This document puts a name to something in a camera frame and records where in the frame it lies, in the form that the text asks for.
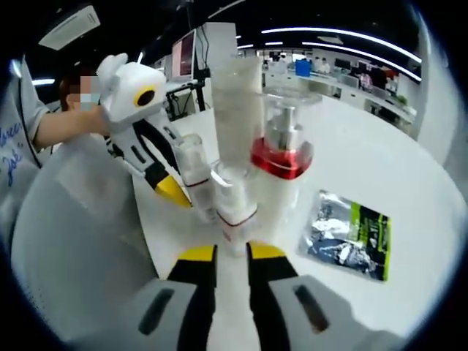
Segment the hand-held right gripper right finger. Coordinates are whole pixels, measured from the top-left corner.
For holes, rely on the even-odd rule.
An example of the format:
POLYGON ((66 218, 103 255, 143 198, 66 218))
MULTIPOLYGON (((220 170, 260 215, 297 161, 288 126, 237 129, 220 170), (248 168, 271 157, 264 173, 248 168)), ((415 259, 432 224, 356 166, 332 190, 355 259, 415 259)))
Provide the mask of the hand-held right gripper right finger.
POLYGON ((400 350, 403 340, 359 323, 350 303, 300 275, 276 246, 246 244, 249 306, 261 350, 400 350))

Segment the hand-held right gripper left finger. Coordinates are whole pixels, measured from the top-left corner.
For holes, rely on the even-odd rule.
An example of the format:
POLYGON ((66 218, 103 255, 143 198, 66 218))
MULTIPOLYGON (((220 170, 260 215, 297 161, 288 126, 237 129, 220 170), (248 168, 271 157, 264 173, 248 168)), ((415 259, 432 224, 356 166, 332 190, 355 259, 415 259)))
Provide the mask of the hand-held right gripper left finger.
POLYGON ((217 251, 196 246, 166 279, 150 281, 110 326, 82 336, 74 350, 206 350, 216 310, 217 251))

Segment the person's left hand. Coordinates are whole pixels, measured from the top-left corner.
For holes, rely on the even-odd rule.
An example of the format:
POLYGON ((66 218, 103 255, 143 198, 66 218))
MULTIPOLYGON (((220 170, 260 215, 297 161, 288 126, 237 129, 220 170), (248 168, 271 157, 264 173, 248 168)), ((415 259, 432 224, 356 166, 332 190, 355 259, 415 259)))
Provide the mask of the person's left hand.
POLYGON ((105 118, 105 110, 100 105, 94 105, 90 110, 79 112, 78 121, 82 133, 109 136, 110 129, 105 118))

